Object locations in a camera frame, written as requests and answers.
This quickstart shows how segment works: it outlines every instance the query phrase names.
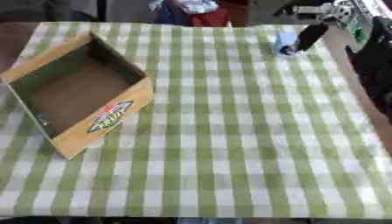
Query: open wooden tray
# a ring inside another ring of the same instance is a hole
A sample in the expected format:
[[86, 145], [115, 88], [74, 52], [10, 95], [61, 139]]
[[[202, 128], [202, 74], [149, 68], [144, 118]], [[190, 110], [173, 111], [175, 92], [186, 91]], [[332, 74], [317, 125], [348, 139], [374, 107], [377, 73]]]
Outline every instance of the open wooden tray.
[[150, 78], [93, 33], [72, 38], [2, 78], [68, 159], [153, 96]]

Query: green checkered tablecloth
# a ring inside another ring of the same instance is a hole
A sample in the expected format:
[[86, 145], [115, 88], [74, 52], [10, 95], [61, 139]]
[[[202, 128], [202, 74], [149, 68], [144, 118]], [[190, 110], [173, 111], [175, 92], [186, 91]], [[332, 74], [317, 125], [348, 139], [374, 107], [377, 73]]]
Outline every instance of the green checkered tablecloth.
[[392, 165], [325, 45], [294, 26], [43, 23], [17, 63], [92, 30], [153, 78], [153, 103], [72, 161], [0, 86], [0, 215], [392, 218]]

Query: small blue object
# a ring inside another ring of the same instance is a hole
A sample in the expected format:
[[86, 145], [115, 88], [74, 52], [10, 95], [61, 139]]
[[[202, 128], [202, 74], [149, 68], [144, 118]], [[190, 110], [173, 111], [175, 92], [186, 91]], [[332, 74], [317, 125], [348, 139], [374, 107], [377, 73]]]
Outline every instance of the small blue object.
[[279, 32], [276, 35], [276, 42], [273, 45], [272, 52], [279, 57], [290, 57], [295, 54], [295, 44], [297, 35], [294, 32]]

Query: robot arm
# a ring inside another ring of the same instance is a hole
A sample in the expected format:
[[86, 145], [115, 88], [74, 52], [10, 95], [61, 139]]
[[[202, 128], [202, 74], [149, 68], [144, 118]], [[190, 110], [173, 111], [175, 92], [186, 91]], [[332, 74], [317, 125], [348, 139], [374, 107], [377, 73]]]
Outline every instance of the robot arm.
[[346, 46], [353, 70], [373, 104], [392, 123], [392, 12], [381, 0], [294, 0], [274, 16], [291, 16], [310, 25], [301, 31], [293, 52], [306, 51], [331, 25], [350, 32], [360, 49]]

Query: fruit logo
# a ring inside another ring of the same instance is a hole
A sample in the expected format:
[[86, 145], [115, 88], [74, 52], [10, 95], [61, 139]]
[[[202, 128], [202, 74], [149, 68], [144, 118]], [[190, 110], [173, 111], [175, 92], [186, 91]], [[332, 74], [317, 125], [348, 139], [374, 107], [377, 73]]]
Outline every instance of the fruit logo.
[[132, 103], [133, 101], [125, 101], [106, 105], [106, 107], [98, 113], [98, 117], [88, 129], [87, 133], [103, 130], [117, 124]]

